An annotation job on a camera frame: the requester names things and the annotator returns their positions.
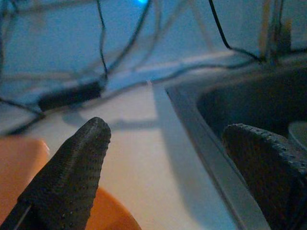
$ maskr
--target black textured tip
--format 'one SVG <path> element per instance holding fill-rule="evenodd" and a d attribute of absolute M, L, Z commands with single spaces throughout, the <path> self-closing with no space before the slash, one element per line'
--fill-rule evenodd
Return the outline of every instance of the black textured tip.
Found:
<path fill-rule="evenodd" d="M 244 124 L 228 126 L 223 141 L 270 227 L 297 224 L 307 212 L 306 154 L 283 136 Z"/>
<path fill-rule="evenodd" d="M 89 120 L 63 143 L 18 202 L 30 204 L 46 229 L 85 229 L 110 138 L 107 123 Z"/>

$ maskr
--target white wall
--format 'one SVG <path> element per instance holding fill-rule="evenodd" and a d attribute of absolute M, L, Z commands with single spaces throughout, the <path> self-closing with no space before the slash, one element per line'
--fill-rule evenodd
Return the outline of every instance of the white wall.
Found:
<path fill-rule="evenodd" d="M 32 0 L 41 4 L 55 0 Z M 160 0 L 163 24 L 182 0 Z M 207 0 L 185 0 L 187 3 L 175 23 L 158 42 L 146 64 L 164 63 L 183 57 L 213 54 L 225 50 L 219 37 Z M 215 6 L 228 42 L 252 52 L 259 52 L 262 3 L 264 0 L 216 0 Z M 144 5 L 137 0 L 101 0 L 107 26 L 105 45 L 108 63 L 120 51 L 136 25 Z M 307 2 L 285 3 L 284 14 L 293 18 L 296 40 L 306 40 Z M 154 4 L 133 54 L 122 68 L 138 63 L 154 33 Z M 101 28 L 95 1 L 62 9 L 20 15 L 5 44 L 7 74 L 18 72 L 80 71 L 90 65 L 101 66 L 99 36 Z"/>

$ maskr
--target cable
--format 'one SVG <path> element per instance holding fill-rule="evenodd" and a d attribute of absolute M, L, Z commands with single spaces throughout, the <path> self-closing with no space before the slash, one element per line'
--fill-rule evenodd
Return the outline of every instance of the cable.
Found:
<path fill-rule="evenodd" d="M 182 13 L 183 11 L 185 11 L 187 9 L 186 5 L 188 3 L 188 0 L 181 0 L 176 8 L 173 10 L 173 12 L 170 13 L 170 16 L 168 17 L 168 19 L 166 19 L 164 25 L 162 26 L 162 28 L 160 28 L 160 30 L 156 30 L 154 35 L 151 36 L 144 36 L 144 37 L 139 37 L 139 39 L 135 42 L 133 47 L 136 46 L 146 46 L 148 44 L 148 40 L 152 39 L 153 42 L 150 44 L 150 48 L 148 51 L 148 54 L 146 55 L 145 58 L 147 58 L 147 56 L 150 56 L 157 44 L 157 42 L 159 42 L 161 40 L 161 38 L 163 38 L 163 36 L 168 32 L 168 30 L 170 29 L 170 27 L 174 24 L 174 22 L 176 21 L 176 19 L 178 18 L 179 14 Z M 161 13 L 160 12 L 156 12 L 156 23 L 159 24 L 159 18 Z M 137 67 L 139 66 L 140 63 L 136 64 L 134 67 L 132 67 L 132 69 L 137 69 Z M 87 67 L 83 70 L 81 70 L 78 75 L 83 75 L 84 73 L 87 73 L 89 71 L 91 71 L 92 68 L 94 68 L 95 66 L 91 66 L 91 67 Z"/>
<path fill-rule="evenodd" d="M 8 14 L 8 2 L 11 3 L 13 7 L 13 13 Z M 4 42 L 8 40 L 8 32 L 12 30 L 14 27 L 14 23 L 16 22 L 16 16 L 19 13 L 19 8 L 17 3 L 14 0 L 2 1 L 1 3 L 1 15 L 0 15 L 0 77 L 2 76 L 3 65 L 4 65 Z M 9 17 L 9 24 L 5 30 L 3 30 L 3 21 L 5 19 L 6 14 Z"/>
<path fill-rule="evenodd" d="M 148 51 L 146 52 L 142 60 L 133 67 L 133 69 L 136 69 L 142 66 L 148 60 L 148 58 L 152 55 L 155 45 L 159 39 L 159 35 L 161 32 L 161 22 L 162 22 L 162 10 L 161 10 L 162 2 L 160 2 L 160 0 L 153 0 L 153 1 L 154 1 L 153 3 L 154 3 L 154 8 L 155 8 L 155 32 L 153 35 L 153 39 L 152 39 L 152 42 L 150 44 Z"/>
<path fill-rule="evenodd" d="M 105 61 L 105 56 L 104 56 L 104 52 L 103 52 L 104 43 L 105 43 L 105 36 L 106 36 L 106 25 L 105 25 L 105 22 L 104 22 L 104 18 L 102 16 L 100 0 L 96 0 L 96 2 L 97 2 L 97 8 L 98 8 L 98 12 L 99 12 L 101 29 L 102 29 L 101 34 L 100 34 L 99 51 L 100 51 L 100 58 L 101 58 L 103 66 L 104 66 L 105 80 L 107 80 L 108 70 L 107 70 L 107 67 L 106 67 L 106 61 Z"/>
<path fill-rule="evenodd" d="M 112 64 L 110 65 L 109 69 L 109 73 L 111 73 L 112 71 L 114 71 L 114 69 L 116 69 L 120 63 L 122 62 L 122 60 L 124 59 L 124 57 L 129 53 L 129 51 L 131 50 L 131 48 L 133 47 L 136 39 L 139 36 L 139 33 L 144 25 L 146 16 L 148 14 L 149 8 L 151 6 L 152 0 L 148 0 L 148 2 L 146 3 L 146 6 L 144 7 L 144 10 L 142 12 L 142 15 L 138 21 L 137 27 L 132 35 L 132 37 L 130 38 L 129 42 L 127 43 L 127 45 L 125 46 L 125 48 L 123 49 L 123 51 L 121 52 L 121 54 L 115 59 L 115 61 L 112 62 Z"/>
<path fill-rule="evenodd" d="M 181 76 L 182 74 L 185 74 L 189 71 L 198 70 L 198 69 L 216 69 L 216 68 L 234 70 L 234 69 L 246 67 L 246 66 L 248 66 L 248 65 L 250 65 L 254 62 L 255 62 L 255 60 L 252 59 L 252 60 L 248 60 L 248 61 L 243 62 L 243 63 L 230 65 L 230 66 L 222 65 L 222 64 L 196 64 L 196 65 L 191 65 L 191 66 L 176 70 L 175 72 L 169 74 L 167 77 L 162 77 L 162 78 L 158 78 L 158 79 L 155 79 L 155 80 L 140 81 L 140 82 L 136 82 L 132 85 L 125 86 L 121 89 L 118 89 L 114 92 L 111 92 L 109 95 L 102 96 L 102 98 L 99 99 L 98 103 L 104 103 L 105 101 L 110 100 L 114 97 L 117 97 L 124 92 L 128 92 L 130 90 L 133 90 L 135 88 L 138 88 L 138 87 L 141 87 L 141 86 L 144 86 L 144 85 L 148 85 L 148 84 L 154 85 L 154 84 L 159 84 L 159 83 L 162 83 L 162 82 L 165 82 L 165 81 L 169 81 L 171 79 L 175 79 L 175 78 L 177 78 L 177 77 Z"/>
<path fill-rule="evenodd" d="M 181 76 L 182 74 L 187 73 L 187 72 L 192 71 L 192 70 L 205 69 L 205 68 L 239 69 L 239 68 L 242 68 L 242 67 L 246 67 L 246 66 L 248 66 L 252 63 L 254 63 L 254 60 L 249 60 L 249 61 L 246 61 L 246 62 L 243 62 L 243 63 L 231 65 L 231 66 L 226 66 L 226 65 L 221 65 L 221 64 L 197 64 L 197 65 L 188 66 L 188 67 L 179 69 L 179 70 L 173 72 L 172 74 L 170 74 L 170 75 L 168 75 L 167 77 L 164 77 L 164 78 L 155 79 L 155 80 L 145 80 L 145 81 L 141 81 L 141 82 L 136 82 L 132 85 L 125 86 L 125 87 L 123 87 L 119 90 L 111 92 L 109 95 L 102 97 L 99 100 L 99 103 L 104 103 L 105 101 L 110 100 L 112 98 L 115 98 L 116 96 L 119 96 L 120 94 L 122 94 L 124 92 L 128 92 L 130 90 L 133 90 L 135 88 L 138 88 L 138 87 L 141 87 L 141 86 L 144 86 L 144 85 L 159 84 L 159 83 L 162 83 L 162 82 L 165 82 L 165 81 L 169 81 L 171 79 L 177 78 L 177 77 Z M 20 127 L 15 128 L 14 130 L 7 131 L 3 135 L 7 136 L 7 135 L 21 134 L 24 131 L 26 131 L 28 128 L 30 128 L 32 125 L 36 124 L 37 122 L 41 121 L 42 119 L 44 119 L 46 117 L 43 113 L 40 113 L 38 111 L 35 111 L 34 113 L 38 114 L 39 116 L 34 118 L 29 123 L 21 125 Z"/>
<path fill-rule="evenodd" d="M 20 109 L 24 109 L 24 110 L 26 110 L 26 111 L 28 111 L 28 112 L 31 112 L 31 113 L 33 113 L 33 114 L 36 114 L 36 115 L 38 115 L 38 116 L 45 116 L 45 115 L 44 115 L 42 112 L 40 112 L 40 111 L 37 111 L 37 110 L 35 110 L 35 109 L 33 109 L 33 108 L 30 108 L 30 107 L 28 107 L 28 106 L 26 106 L 26 105 L 23 105 L 23 104 L 19 104 L 19 103 L 10 101 L 10 100 L 3 99 L 3 98 L 1 98 L 1 97 L 0 97 L 0 102 L 5 103 L 5 104 L 8 104 L 8 105 L 15 106 L 15 107 L 20 108 Z"/>
<path fill-rule="evenodd" d="M 244 49 L 231 47 L 229 45 L 229 43 L 227 42 L 226 37 L 224 35 L 224 32 L 223 32 L 222 26 L 220 24 L 219 18 L 217 16 L 213 0 L 208 0 L 208 1 L 209 1 L 209 4 L 210 4 L 210 8 L 211 8 L 211 11 L 212 11 L 212 14 L 213 14 L 216 26 L 217 26 L 217 28 L 219 30 L 221 39 L 222 39 L 224 45 L 226 46 L 226 48 L 228 48 L 230 50 L 233 50 L 233 51 L 236 51 L 236 52 L 239 52 L 239 53 L 242 53 L 242 54 L 246 54 L 246 55 L 252 57 L 253 59 L 255 59 L 256 61 L 258 61 L 259 63 L 261 63 L 263 60 L 261 58 L 257 57 L 256 55 L 254 55 L 254 54 L 252 54 L 252 53 L 250 53 L 250 52 L 248 52 L 248 51 L 246 51 Z"/>

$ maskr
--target sink basin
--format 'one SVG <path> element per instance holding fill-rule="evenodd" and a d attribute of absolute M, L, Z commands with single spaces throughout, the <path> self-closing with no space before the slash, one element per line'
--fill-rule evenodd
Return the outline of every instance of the sink basin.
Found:
<path fill-rule="evenodd" d="M 233 123 L 287 137 L 290 122 L 307 120 L 307 69 L 217 85 L 202 94 L 197 108 L 217 137 Z"/>
<path fill-rule="evenodd" d="M 269 230 L 221 134 L 229 124 L 244 123 L 287 137 L 289 123 L 307 120 L 306 62 L 227 71 L 166 91 L 238 228 Z"/>

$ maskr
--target black cable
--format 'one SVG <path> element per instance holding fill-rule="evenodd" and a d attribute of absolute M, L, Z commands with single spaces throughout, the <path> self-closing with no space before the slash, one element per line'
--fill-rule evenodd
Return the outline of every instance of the black cable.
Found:
<path fill-rule="evenodd" d="M 164 78 L 159 78 L 159 79 L 155 79 L 155 80 L 145 80 L 145 81 L 141 81 L 141 82 L 136 82 L 132 85 L 125 86 L 125 87 L 123 87 L 119 90 L 116 90 L 116 91 L 110 93 L 109 95 L 103 96 L 99 100 L 99 103 L 103 103 L 107 100 L 110 100 L 110 99 L 112 99 L 112 98 L 114 98 L 114 97 L 116 97 L 116 96 L 118 96 L 118 95 L 120 95 L 124 92 L 128 92 L 128 91 L 133 90 L 137 87 L 141 87 L 141 86 L 148 85 L 148 84 L 159 84 L 159 83 L 162 83 L 162 82 L 165 82 L 165 81 L 169 81 L 171 79 L 177 78 L 177 77 L 181 76 L 182 74 L 187 73 L 187 72 L 192 71 L 192 70 L 205 69 L 205 68 L 239 69 L 239 68 L 248 66 L 252 63 L 254 63 L 254 60 L 249 60 L 249 61 L 246 61 L 246 62 L 243 62 L 243 63 L 230 65 L 230 66 L 226 66 L 226 65 L 222 65 L 222 64 L 196 64 L 196 65 L 188 66 L 188 67 L 179 69 L 179 70 L 173 72 L 172 74 L 170 74 L 170 75 L 168 75 L 167 77 L 164 77 Z M 21 134 L 24 131 L 26 131 L 29 127 L 31 127 L 32 125 L 36 124 L 37 122 L 41 121 L 43 118 L 46 117 L 43 113 L 40 113 L 38 111 L 35 111 L 35 113 L 38 113 L 39 116 L 34 118 L 29 123 L 26 123 L 26 124 L 14 129 L 14 130 L 7 131 L 3 135 L 7 136 L 7 135 Z"/>
<path fill-rule="evenodd" d="M 214 3 L 213 3 L 213 0 L 209 0 L 209 4 L 210 4 L 210 8 L 211 8 L 211 11 L 212 11 L 212 14 L 213 14 L 213 17 L 214 17 L 214 20 L 215 20 L 215 23 L 216 23 L 216 26 L 219 30 L 219 33 L 220 33 L 220 36 L 221 36 L 221 39 L 224 43 L 224 45 L 226 46 L 226 48 L 230 49 L 230 50 L 233 50 L 233 51 L 236 51 L 236 52 L 239 52 L 239 53 L 242 53 L 242 54 L 246 54 L 250 57 L 252 57 L 253 59 L 255 59 L 256 61 L 258 62 L 262 62 L 263 60 L 259 57 L 257 57 L 256 55 L 244 50 L 244 49 L 241 49 L 241 48 L 235 48 L 235 47 L 231 47 L 229 45 L 229 43 L 227 42 L 226 40 L 226 37 L 224 35 L 224 32 L 223 32 L 223 29 L 222 29 L 222 26 L 220 24 L 220 21 L 219 21 L 219 18 L 217 16 L 217 13 L 216 13 L 216 10 L 215 10 L 215 7 L 214 7 Z"/>
<path fill-rule="evenodd" d="M 162 78 L 158 78 L 158 79 L 155 79 L 155 80 L 140 81 L 140 82 L 136 82 L 132 85 L 125 86 L 121 89 L 118 89 L 114 92 L 111 92 L 109 95 L 102 96 L 102 98 L 99 99 L 98 103 L 103 103 L 107 100 L 110 100 L 114 97 L 119 96 L 120 94 L 122 94 L 124 92 L 128 92 L 130 90 L 133 90 L 135 88 L 138 88 L 138 87 L 141 87 L 141 86 L 144 86 L 144 85 L 159 84 L 159 83 L 162 83 L 162 82 L 165 82 L 165 81 L 169 81 L 171 79 L 175 79 L 175 78 L 177 78 L 177 77 L 181 76 L 182 74 L 185 74 L 189 71 L 198 70 L 198 69 L 216 69 L 216 68 L 234 70 L 234 69 L 246 67 L 246 66 L 248 66 L 248 65 L 250 65 L 254 62 L 255 62 L 255 60 L 252 59 L 252 60 L 248 60 L 248 61 L 243 62 L 243 63 L 230 65 L 230 66 L 222 65 L 222 64 L 196 64 L 196 65 L 191 65 L 191 66 L 176 70 L 175 72 L 169 74 L 167 77 L 162 77 Z"/>
<path fill-rule="evenodd" d="M 130 38 L 128 44 L 126 45 L 126 47 L 123 49 L 123 51 L 121 52 L 121 54 L 115 59 L 114 62 L 112 62 L 112 64 L 110 65 L 110 67 L 108 68 L 109 73 L 111 73 L 112 71 L 114 71 L 114 69 L 116 69 L 120 63 L 122 62 L 122 60 L 124 59 L 124 57 L 129 53 L 130 49 L 133 47 L 136 39 L 139 36 L 139 33 L 144 25 L 146 16 L 148 14 L 149 8 L 151 6 L 152 0 L 148 0 L 148 2 L 146 3 L 146 6 L 144 7 L 144 10 L 142 12 L 142 15 L 138 21 L 137 27 L 132 35 L 132 37 Z"/>
<path fill-rule="evenodd" d="M 19 103 L 16 103 L 16 102 L 14 102 L 14 101 L 11 101 L 11 100 L 6 100 L 6 99 L 3 99 L 3 98 L 0 97 L 0 102 L 5 103 L 5 104 L 8 104 L 8 105 L 11 105 L 11 106 L 15 106 L 15 107 L 20 108 L 20 109 L 24 109 L 24 110 L 26 110 L 26 111 L 28 111 L 28 112 L 31 112 L 31 113 L 33 113 L 33 114 L 36 114 L 36 115 L 38 115 L 38 116 L 45 116 L 45 115 L 44 115 L 42 112 L 40 112 L 40 111 L 37 111 L 37 110 L 35 110 L 35 109 L 33 109 L 33 108 L 30 108 L 30 107 L 28 107 L 28 106 L 26 106 L 26 105 L 19 104 Z"/>
<path fill-rule="evenodd" d="M 100 34 L 99 51 L 100 51 L 100 58 L 101 58 L 103 66 L 104 66 L 105 80 L 107 80 L 108 70 L 107 70 L 105 56 L 104 56 L 104 52 L 103 52 L 104 43 L 105 43 L 105 36 L 106 36 L 106 25 L 105 25 L 105 22 L 104 22 L 104 18 L 102 16 L 100 0 L 96 0 L 96 2 L 97 2 L 97 8 L 98 8 L 98 12 L 99 12 L 101 27 L 102 27 L 101 28 L 102 31 L 101 31 L 101 34 Z"/>

